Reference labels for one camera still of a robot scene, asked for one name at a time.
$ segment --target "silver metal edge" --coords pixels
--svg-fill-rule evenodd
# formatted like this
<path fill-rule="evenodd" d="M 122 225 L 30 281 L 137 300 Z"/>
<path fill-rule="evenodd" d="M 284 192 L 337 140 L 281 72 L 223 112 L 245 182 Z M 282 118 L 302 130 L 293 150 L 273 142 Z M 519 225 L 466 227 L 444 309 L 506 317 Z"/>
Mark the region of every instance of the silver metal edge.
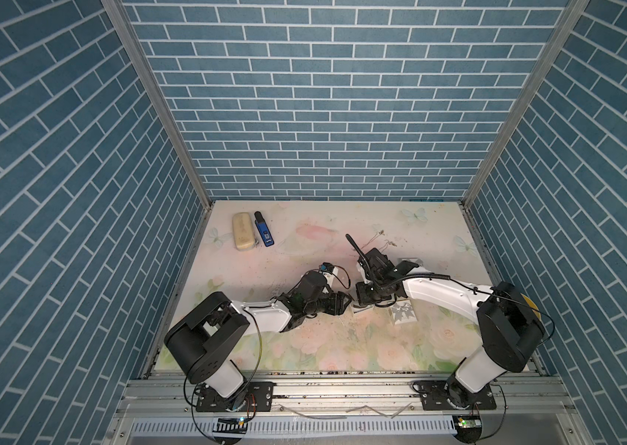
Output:
<path fill-rule="evenodd" d="M 382 411 L 406 410 L 400 414 L 459 414 L 457 410 L 425 412 L 418 396 L 409 387 L 417 379 L 428 379 L 426 373 L 398 374 L 388 378 L 361 379 L 356 375 L 330 376 L 331 378 L 311 378 L 312 376 L 282 379 L 271 375 L 255 378 L 254 381 L 267 381 L 276 384 L 272 401 L 272 411 L 261 413 L 265 416 L 291 415 L 295 411 L 311 414 L 345 415 L 346 411 L 363 405 L 373 406 Z M 576 410 L 565 386 L 559 377 L 541 378 L 533 373 L 504 375 L 498 384 L 505 389 L 505 397 L 510 406 L 509 413 L 525 414 L 575 414 Z M 501 390 L 492 387 L 499 400 Z M 116 417 L 181 417 L 188 416 L 182 400 L 182 376 L 166 379 L 130 380 L 125 390 Z M 489 413 L 501 414 L 503 405 Z M 211 416 L 207 413 L 193 413 L 196 416 Z"/>
<path fill-rule="evenodd" d="M 563 436 L 569 445 L 593 445 L 583 418 L 578 413 L 556 414 Z"/>
<path fill-rule="evenodd" d="M 192 237 L 192 241 L 189 245 L 189 251 L 187 252 L 187 256 L 185 257 L 185 262 L 182 264 L 182 268 L 180 268 L 175 287 L 170 294 L 170 298 L 167 302 L 167 307 L 165 308 L 165 312 L 163 312 L 162 319 L 160 320 L 160 324 L 158 325 L 158 331 L 155 333 L 155 336 L 152 339 L 152 344 L 150 345 L 148 356 L 145 358 L 143 369 L 140 372 L 140 376 L 143 379 L 149 378 L 152 368 L 155 366 L 155 361 L 158 359 L 160 346 L 165 339 L 165 334 L 167 333 L 170 321 L 175 315 L 177 303 L 182 296 L 182 290 L 184 288 L 185 282 L 187 281 L 187 277 L 189 276 L 190 269 L 192 268 L 192 263 L 194 262 L 195 255 L 197 254 L 197 249 L 202 243 L 202 236 L 204 236 L 204 231 L 207 228 L 207 222 L 209 221 L 210 215 L 211 208 L 203 211 L 202 216 L 199 219 L 197 232 L 195 232 L 194 236 Z"/>
<path fill-rule="evenodd" d="M 113 416 L 108 430 L 103 438 L 104 444 L 126 445 L 131 440 L 131 431 L 135 423 L 135 417 Z"/>
<path fill-rule="evenodd" d="M 199 174 L 197 174 L 197 170 L 194 168 L 192 157 L 187 151 L 187 145 L 182 138 L 182 133 L 180 133 L 175 124 L 175 118 L 172 116 L 170 107 L 165 101 L 165 96 L 162 95 L 158 81 L 155 79 L 155 74 L 153 74 L 152 68 L 148 63 L 148 58 L 145 56 L 145 52 L 140 46 L 140 41 L 135 34 L 135 29 L 133 28 L 131 20 L 128 18 L 128 13 L 125 11 L 122 1 L 102 0 L 102 3 L 105 13 L 108 14 L 108 18 L 113 24 L 115 32 L 121 39 L 125 52 L 128 54 L 128 57 L 131 58 L 133 68 L 143 88 L 145 88 L 145 92 L 148 94 L 155 112 L 158 113 L 158 118 L 160 118 L 160 122 L 175 149 L 177 157 L 184 167 L 185 173 L 187 173 L 189 181 L 192 183 L 194 191 L 202 201 L 204 208 L 209 209 L 212 201 L 207 194 L 207 189 L 204 187 L 202 180 L 199 178 Z"/>
<path fill-rule="evenodd" d="M 501 273 L 498 271 L 498 266 L 496 265 L 494 257 L 491 255 L 486 242 L 484 242 L 484 237 L 481 236 L 481 232 L 478 229 L 474 215 L 464 204 L 460 204 L 459 207 L 461 209 L 461 214 L 464 216 L 464 221 L 466 221 L 466 225 L 469 228 L 469 232 L 471 233 L 471 238 L 474 240 L 474 245 L 476 245 L 476 251 L 478 251 L 481 260 L 486 266 L 486 271 L 491 277 L 491 282 L 501 282 Z M 548 375 L 545 364 L 538 354 L 538 351 L 533 352 L 531 355 L 531 361 L 533 362 L 535 370 L 539 375 Z"/>
<path fill-rule="evenodd" d="M 484 263 L 484 267 L 486 268 L 489 278 L 491 278 L 492 284 L 499 283 L 501 281 L 501 274 L 498 271 L 494 257 L 491 256 L 491 253 L 484 242 L 484 238 L 481 236 L 481 232 L 477 228 L 478 226 L 476 225 L 473 215 L 464 204 L 460 204 L 459 209 L 461 210 L 461 214 L 466 222 L 466 227 L 469 229 L 471 238 L 474 241 L 476 251 L 479 253 L 481 261 Z"/>
<path fill-rule="evenodd" d="M 508 140 L 513 135 L 514 131 L 518 127 L 518 123 L 521 121 L 524 113 L 531 104 L 533 97 L 540 88 L 540 85 L 545 79 L 545 76 L 550 71 L 555 58 L 558 57 L 561 48 L 565 45 L 565 41 L 570 36 L 570 32 L 575 28 L 575 24 L 580 19 L 580 15 L 585 11 L 589 0 L 569 0 L 568 5 L 563 10 L 558 18 L 558 24 L 555 27 L 555 31 L 551 35 L 546 45 L 541 50 L 538 57 L 538 61 L 533 66 L 531 74 L 528 75 L 521 93 L 518 95 L 518 99 L 511 106 L 511 109 L 506 116 L 506 120 L 501 124 L 494 143 L 491 144 L 491 148 L 481 162 L 479 170 L 476 172 L 474 179 L 469 186 L 469 189 L 464 193 L 462 202 L 464 205 L 469 206 L 476 199 L 481 187 L 484 185 L 484 181 L 494 168 L 496 161 L 504 152 Z"/>

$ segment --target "black cable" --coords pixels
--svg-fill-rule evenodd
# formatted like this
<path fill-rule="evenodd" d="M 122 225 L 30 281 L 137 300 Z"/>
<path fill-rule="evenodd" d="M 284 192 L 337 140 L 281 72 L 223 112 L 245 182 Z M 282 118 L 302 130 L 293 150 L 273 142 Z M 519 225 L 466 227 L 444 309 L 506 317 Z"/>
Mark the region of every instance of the black cable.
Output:
<path fill-rule="evenodd" d="M 346 271 L 342 266 L 338 266 L 336 264 L 333 265 L 333 267 L 337 267 L 340 270 L 342 270 L 343 272 L 345 272 L 345 276 L 348 278 L 348 286 L 346 286 L 345 284 L 343 284 L 343 281 L 340 280 L 340 278 L 338 278 L 338 275 L 336 275 L 335 273 L 331 273 L 331 275 L 335 276 L 336 279 L 338 280 L 338 282 L 340 283 L 341 286 L 343 286 L 345 288 L 345 290 L 350 289 L 350 275 L 348 275 L 348 271 Z"/>
<path fill-rule="evenodd" d="M 512 298 L 506 298 L 506 297 L 495 295 L 495 294 L 493 294 L 491 292 L 487 292 L 485 290 L 479 290 L 477 287 L 471 288 L 471 287 L 467 286 L 466 284 L 461 283 L 461 282 L 455 280 L 454 278 L 451 278 L 451 276 L 449 276 L 449 275 L 441 275 L 439 273 L 410 273 L 410 274 L 408 274 L 406 276 L 398 278 L 397 280 L 391 281 L 390 283 L 385 285 L 385 287 L 387 288 L 387 287 L 396 285 L 398 283 L 401 283 L 402 281 L 411 280 L 411 279 L 414 279 L 414 278 L 429 278 L 429 279 L 438 279 L 438 280 L 452 281 L 454 283 L 459 284 L 461 287 L 463 287 L 465 289 L 471 290 L 474 293 L 483 293 L 484 295 L 488 295 L 488 296 L 492 296 L 492 297 L 496 297 L 496 298 L 501 298 L 502 300 L 511 301 L 512 303 L 515 303 L 515 304 L 517 304 L 519 306 L 528 307 L 529 309 L 539 313 L 540 315 L 545 316 L 546 318 L 548 318 L 550 320 L 551 331 L 550 331 L 550 334 L 547 336 L 546 339 L 544 339 L 542 342 L 538 343 L 538 346 L 540 346 L 543 343 L 546 343 L 547 341 L 549 341 L 551 339 L 551 337 L 553 337 L 553 335 L 555 334 L 555 320 L 553 320 L 553 317 L 549 316 L 547 313 L 543 312 L 542 310 L 540 310 L 538 308 L 531 307 L 531 306 L 529 306 L 529 305 L 527 305 L 525 303 L 522 303 L 521 301 L 516 301 L 516 300 L 514 300 Z"/>
<path fill-rule="evenodd" d="M 187 399 L 187 377 L 189 376 L 190 372 L 192 371 L 193 367 L 194 367 L 195 363 L 192 364 L 192 366 L 189 367 L 189 369 L 187 370 L 187 373 L 184 375 L 184 382 L 182 383 L 182 396 L 184 396 L 184 401 L 190 405 L 190 411 L 189 414 L 192 417 L 192 422 L 194 423 L 194 427 L 197 428 L 197 431 L 202 434 L 203 437 L 206 437 L 207 439 L 213 441 L 214 443 L 216 443 L 217 445 L 221 445 L 221 443 L 216 440 L 213 436 L 207 436 L 200 428 L 199 425 L 197 424 L 197 422 L 195 422 L 194 420 L 194 396 L 197 393 L 197 387 L 199 387 L 198 385 L 195 385 L 194 388 L 192 388 L 192 397 L 190 398 L 190 400 Z"/>
<path fill-rule="evenodd" d="M 261 341 L 261 331 L 259 330 L 259 324 L 256 322 L 256 318 L 253 315 L 251 315 L 251 312 L 249 312 L 247 309 L 242 308 L 242 310 L 246 312 L 247 314 L 249 314 L 251 319 L 254 321 L 254 326 L 256 326 L 256 333 L 259 335 L 259 359 L 257 359 L 256 366 L 254 367 L 254 371 L 251 373 L 251 376 L 249 376 L 249 380 L 247 380 L 247 383 L 244 386 L 240 387 L 239 390 L 235 392 L 234 395 L 231 396 L 232 399 L 236 399 L 239 393 L 241 393 L 242 391 L 244 391 L 246 388 L 249 387 L 249 384 L 251 383 L 251 379 L 254 378 L 254 375 L 256 374 L 256 370 L 259 368 L 259 362 L 261 361 L 261 353 L 263 352 L 263 349 L 264 349 L 263 342 Z"/>
<path fill-rule="evenodd" d="M 197 389 L 197 386 L 195 385 L 194 388 L 192 388 L 192 399 L 194 400 L 194 391 L 195 389 Z M 194 420 L 194 405 L 190 405 L 192 408 L 189 411 L 189 415 L 192 417 L 192 422 L 194 423 L 194 427 L 197 428 L 197 431 L 202 434 L 202 436 L 206 437 L 207 439 L 213 441 L 214 443 L 216 443 L 217 445 L 222 445 L 224 443 L 224 440 L 222 440 L 221 442 L 216 440 L 214 438 L 214 436 L 207 436 L 200 428 L 199 425 L 197 424 L 197 422 L 195 422 Z"/>
<path fill-rule="evenodd" d="M 375 275 L 372 274 L 372 270 L 370 268 L 370 263 L 367 262 L 367 257 L 365 256 L 365 254 L 362 253 L 362 251 L 360 250 L 360 247 L 357 246 L 357 244 L 355 244 L 355 241 L 353 240 L 353 237 L 350 236 L 349 234 L 345 234 L 345 239 L 348 240 L 348 242 L 353 246 L 353 248 L 355 249 L 355 251 L 357 252 L 357 254 L 360 256 L 360 259 L 362 260 L 362 266 L 363 269 L 367 272 L 367 274 L 370 276 L 370 280 L 380 286 L 380 284 L 377 282 L 377 280 L 375 279 Z"/>
<path fill-rule="evenodd" d="M 397 294 L 394 293 L 394 294 L 392 294 L 392 296 L 394 297 L 394 300 L 391 303 L 388 303 L 387 305 L 380 305 L 380 304 L 375 303 L 375 307 L 390 307 L 390 306 L 393 306 L 394 304 L 397 303 Z"/>
<path fill-rule="evenodd" d="M 427 391 L 424 391 L 424 392 L 423 392 L 421 389 L 417 389 L 417 388 L 415 387 L 415 385 L 419 385 L 419 383 L 418 383 L 418 382 L 413 382 L 413 383 L 410 383 L 410 384 L 409 384 L 409 387 L 412 389 L 412 391 L 415 391 L 418 395 L 421 395 L 421 396 L 422 396 L 422 395 L 425 395 L 425 394 L 428 394 L 428 392 L 427 392 Z"/>
<path fill-rule="evenodd" d="M 527 304 L 524 304 L 521 301 L 516 301 L 516 300 L 512 300 L 511 298 L 506 298 L 506 297 L 501 297 L 501 296 L 494 296 L 494 297 L 501 298 L 502 300 L 511 301 L 511 302 L 516 303 L 517 305 L 520 305 L 520 306 L 528 307 L 529 309 L 531 309 L 531 310 L 533 310 L 535 312 L 540 313 L 540 315 L 542 315 L 542 316 L 544 316 L 544 317 L 546 317 L 546 318 L 548 318 L 550 320 L 550 324 L 551 324 L 550 334 L 547 336 L 547 338 L 544 341 L 542 341 L 541 343 L 538 343 L 538 346 L 540 346 L 543 343 L 546 343 L 547 341 L 549 341 L 551 339 L 551 337 L 555 334 L 555 320 L 553 320 L 553 318 L 551 316 L 549 316 L 547 313 L 543 312 L 540 309 L 535 309 L 534 307 L 531 307 L 531 306 L 529 306 Z"/>
<path fill-rule="evenodd" d="M 506 405 L 506 395 L 504 394 L 504 388 L 502 388 L 501 385 L 492 385 L 492 386 L 498 387 L 501 390 L 501 395 L 504 396 L 504 414 L 501 416 L 501 422 L 496 427 L 496 431 L 494 431 L 493 433 L 489 434 L 488 436 L 480 437 L 476 442 L 478 442 L 480 440 L 489 439 L 490 437 L 494 437 L 496 435 L 496 433 L 499 432 L 501 427 L 504 425 L 504 420 L 506 419 L 506 409 L 508 409 L 508 405 Z"/>

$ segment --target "yellow cylindrical object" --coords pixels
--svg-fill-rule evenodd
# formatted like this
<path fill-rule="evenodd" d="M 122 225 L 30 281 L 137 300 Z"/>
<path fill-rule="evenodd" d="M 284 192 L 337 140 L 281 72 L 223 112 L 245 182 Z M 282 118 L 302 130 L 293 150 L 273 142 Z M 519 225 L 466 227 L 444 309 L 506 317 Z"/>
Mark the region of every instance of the yellow cylindrical object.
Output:
<path fill-rule="evenodd" d="M 256 245 L 254 237 L 254 226 L 251 223 L 251 216 L 246 211 L 237 213 L 231 219 L 232 234 L 234 244 L 239 251 L 247 251 Z"/>
<path fill-rule="evenodd" d="M 536 306 L 536 304 L 534 302 L 532 302 L 531 298 L 528 298 L 527 296 L 525 296 L 523 294 L 521 294 L 521 296 L 523 297 L 524 300 L 526 300 L 526 303 L 528 303 L 528 305 L 531 307 L 531 309 L 535 309 L 533 311 L 533 313 L 540 320 L 540 312 L 538 312 L 538 306 Z"/>

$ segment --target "floral tabletop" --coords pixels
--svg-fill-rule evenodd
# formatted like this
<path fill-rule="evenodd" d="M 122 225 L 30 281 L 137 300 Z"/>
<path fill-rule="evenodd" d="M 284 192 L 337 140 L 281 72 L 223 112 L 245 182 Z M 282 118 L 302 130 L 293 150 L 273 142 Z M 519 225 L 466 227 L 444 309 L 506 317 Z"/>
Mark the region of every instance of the floral tabletop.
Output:
<path fill-rule="evenodd" d="M 261 211 L 275 244 L 240 252 L 231 218 Z M 490 284 L 459 206 L 436 202 L 218 201 L 192 264 L 171 325 L 215 290 L 232 300 L 263 301 L 291 289 L 301 275 L 326 261 L 361 280 L 350 234 L 367 252 L 377 247 L 397 263 L 413 258 L 430 271 L 475 284 Z M 334 290 L 344 290 L 336 281 Z M 287 333 L 263 333 L 259 369 L 272 371 L 452 371 L 481 344 L 466 318 L 424 301 L 399 322 L 390 309 L 373 307 L 339 317 L 319 314 Z M 258 336 L 242 337 L 230 354 L 240 369 L 253 369 Z M 166 348 L 155 369 L 178 370 Z"/>

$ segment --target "wire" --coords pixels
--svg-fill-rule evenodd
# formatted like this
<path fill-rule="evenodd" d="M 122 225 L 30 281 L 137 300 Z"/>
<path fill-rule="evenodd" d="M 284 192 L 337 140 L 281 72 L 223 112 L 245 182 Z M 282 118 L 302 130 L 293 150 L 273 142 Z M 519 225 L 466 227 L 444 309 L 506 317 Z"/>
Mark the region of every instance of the wire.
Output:
<path fill-rule="evenodd" d="M 194 388 L 192 388 L 192 400 L 194 400 L 194 393 L 197 390 L 197 385 L 194 386 Z M 182 392 L 183 395 L 185 396 L 184 399 L 187 401 L 187 394 L 184 392 L 184 385 L 182 386 Z M 214 438 L 214 436 L 207 436 L 200 428 L 199 425 L 197 424 L 197 422 L 195 422 L 194 420 L 194 405 L 192 403 L 189 403 L 189 405 L 192 407 L 191 410 L 189 411 L 189 415 L 192 417 L 192 422 L 194 423 L 194 427 L 197 428 L 197 431 L 202 434 L 202 436 L 206 437 L 207 439 L 213 441 L 214 443 L 216 443 L 217 445 L 222 445 L 224 443 L 224 441 L 218 441 L 217 439 Z"/>
<path fill-rule="evenodd" d="M 492 386 L 498 387 L 501 390 L 501 395 L 504 397 L 504 414 L 501 416 L 501 422 L 496 427 L 496 431 L 494 431 L 493 433 L 489 434 L 488 436 L 480 437 L 479 439 L 476 440 L 477 442 L 480 441 L 480 440 L 489 439 L 490 437 L 494 437 L 496 435 L 496 433 L 499 432 L 501 427 L 504 425 L 504 420 L 506 419 L 506 409 L 508 409 L 508 405 L 506 405 L 506 395 L 504 394 L 504 388 L 502 388 L 501 385 L 492 385 Z"/>
<path fill-rule="evenodd" d="M 343 281 L 340 280 L 340 278 L 338 278 L 338 275 L 336 275 L 335 273 L 331 273 L 331 272 L 327 272 L 330 273 L 331 275 L 335 276 L 336 279 L 338 280 L 338 282 L 340 283 L 341 286 L 343 286 L 345 288 L 345 290 L 350 289 L 350 275 L 348 275 L 348 271 L 346 271 L 343 266 L 339 266 L 337 264 L 334 264 L 333 267 L 337 267 L 340 270 L 342 270 L 343 272 L 345 272 L 345 276 L 348 278 L 348 286 L 346 286 L 345 284 L 343 284 Z"/>
<path fill-rule="evenodd" d="M 372 274 L 372 270 L 370 269 L 370 263 L 367 262 L 367 257 L 365 256 L 365 254 L 362 253 L 362 251 L 360 250 L 360 247 L 358 247 L 357 244 L 355 244 L 355 241 L 353 240 L 353 237 L 350 236 L 349 234 L 345 234 L 345 239 L 348 240 L 348 242 L 353 246 L 353 248 L 357 252 L 358 256 L 360 256 L 360 260 L 362 260 L 363 269 L 365 269 L 367 274 L 370 276 L 370 280 L 374 284 L 380 286 L 380 284 L 377 281 L 377 279 L 375 279 L 375 275 Z"/>
<path fill-rule="evenodd" d="M 251 376 L 249 377 L 249 380 L 247 380 L 247 383 L 240 387 L 239 390 L 233 395 L 231 396 L 232 399 L 236 399 L 237 396 L 239 395 L 239 393 L 245 389 L 248 388 L 249 383 L 251 383 L 251 379 L 254 378 L 254 375 L 256 374 L 256 370 L 259 368 L 259 363 L 261 362 L 261 354 L 263 352 L 263 342 L 261 340 L 261 331 L 259 330 L 259 324 L 256 322 L 256 318 L 251 315 L 251 312 L 249 312 L 247 309 L 242 309 L 244 312 L 246 312 L 247 314 L 249 314 L 249 316 L 251 317 L 252 320 L 254 320 L 254 325 L 256 326 L 256 333 L 259 336 L 259 358 L 256 361 L 256 366 L 254 367 L 254 372 L 251 373 Z M 197 422 L 194 420 L 194 396 L 199 394 L 197 393 L 197 388 L 199 387 L 199 385 L 195 385 L 194 388 L 192 388 L 192 397 L 190 397 L 190 400 L 187 399 L 187 391 L 186 391 L 186 387 L 187 387 L 187 377 L 189 376 L 190 372 L 192 371 L 192 369 L 194 368 L 195 363 L 193 363 L 189 369 L 187 370 L 187 373 L 184 375 L 184 382 L 182 383 L 182 396 L 184 396 L 184 401 L 190 405 L 192 407 L 192 409 L 190 410 L 190 416 L 192 417 L 192 422 L 194 423 L 194 427 L 197 428 L 197 431 L 202 434 L 202 436 L 206 437 L 207 439 L 213 441 L 214 443 L 216 443 L 217 445 L 222 445 L 224 443 L 224 441 L 220 442 L 218 440 L 216 440 L 214 438 L 214 436 L 207 436 L 199 427 L 199 425 L 197 424 Z M 245 423 L 250 422 L 252 419 L 254 419 L 255 415 L 256 415 L 256 402 L 254 399 L 254 395 L 250 395 L 251 396 L 251 400 L 254 403 L 254 414 L 252 415 L 251 418 L 248 418 L 248 414 L 247 414 L 247 421 L 245 421 Z"/>
<path fill-rule="evenodd" d="M 369 409 L 370 411 L 383 416 L 383 417 L 387 417 L 388 419 L 394 419 L 395 417 L 397 417 L 401 412 L 405 411 L 408 406 L 412 405 L 412 403 L 408 403 L 407 405 L 403 406 L 402 408 L 398 409 L 396 412 L 392 413 L 392 414 L 385 414 L 383 412 L 380 412 L 378 410 L 376 410 L 375 408 L 373 408 L 372 406 L 368 406 L 368 405 L 363 405 L 363 406 L 357 406 L 355 408 L 351 408 L 346 410 L 345 412 L 353 412 L 353 411 L 362 411 L 364 409 Z"/>
<path fill-rule="evenodd" d="M 392 296 L 394 297 L 394 300 L 391 303 L 388 303 L 387 305 L 381 305 L 381 304 L 375 303 L 375 307 L 390 307 L 390 306 L 393 306 L 394 304 L 397 303 L 397 294 L 393 293 Z"/>
<path fill-rule="evenodd" d="M 298 412 L 293 408 L 289 408 L 288 406 L 279 405 L 279 409 L 284 409 L 285 411 L 292 412 L 297 416 L 305 417 L 307 419 L 315 419 L 315 420 L 334 420 L 334 419 L 347 419 L 348 416 L 309 416 L 308 414 L 303 414 L 302 412 Z"/>
<path fill-rule="evenodd" d="M 471 287 L 467 286 L 466 284 L 464 284 L 464 283 L 462 283 L 460 281 L 457 281 L 454 278 L 451 278 L 451 276 L 449 276 L 449 275 L 441 275 L 439 273 L 410 273 L 410 274 L 408 274 L 406 276 L 398 278 L 397 280 L 391 281 L 390 283 L 385 285 L 385 287 L 388 288 L 388 287 L 393 286 L 395 284 L 401 283 L 402 281 L 412 280 L 412 279 L 415 279 L 415 278 L 429 278 L 429 279 L 438 279 L 438 280 L 449 280 L 449 281 L 452 281 L 454 283 L 459 284 L 461 287 L 463 287 L 465 289 L 471 290 L 474 293 L 483 293 L 484 295 L 492 296 L 492 297 L 495 297 L 495 298 L 501 298 L 502 300 L 511 301 L 512 303 L 515 303 L 515 304 L 517 304 L 519 306 L 528 307 L 532 311 L 534 311 L 536 313 L 539 313 L 541 316 L 544 316 L 544 317 L 546 317 L 546 318 L 548 318 L 550 320 L 551 331 L 550 331 L 550 334 L 547 336 L 546 339 L 544 339 L 542 342 L 538 343 L 538 346 L 540 346 L 543 343 L 546 343 L 547 341 L 549 341 L 551 339 L 551 337 L 553 337 L 553 335 L 555 334 L 555 320 L 553 320 L 553 317 L 549 316 L 547 313 L 543 312 L 542 310 L 540 310 L 538 308 L 535 308 L 535 307 L 531 307 L 531 306 L 529 306 L 529 305 L 527 305 L 525 303 L 522 303 L 521 301 L 516 301 L 516 300 L 514 300 L 512 298 L 498 296 L 498 295 L 496 295 L 494 293 L 487 292 L 485 290 L 479 290 L 476 286 L 471 288 Z"/>
<path fill-rule="evenodd" d="M 251 383 L 251 379 L 254 378 L 254 375 L 256 374 L 256 370 L 259 369 L 259 362 L 261 362 L 261 353 L 263 352 L 263 349 L 264 349 L 263 342 L 261 341 L 261 331 L 259 330 L 259 324 L 256 322 L 255 316 L 251 315 L 251 312 L 249 312 L 247 309 L 244 309 L 243 307 L 242 307 L 242 310 L 246 312 L 247 314 L 249 314 L 251 319 L 254 320 L 254 326 L 256 326 L 256 333 L 259 335 L 259 358 L 256 360 L 256 366 L 254 366 L 254 371 L 251 373 L 251 376 L 249 376 L 249 380 L 247 380 L 247 383 L 243 385 L 242 387 L 240 387 L 239 390 L 235 392 L 233 396 L 231 396 L 232 399 L 236 399 L 239 393 L 241 393 L 242 391 L 244 391 L 246 388 L 249 387 L 249 384 Z"/>

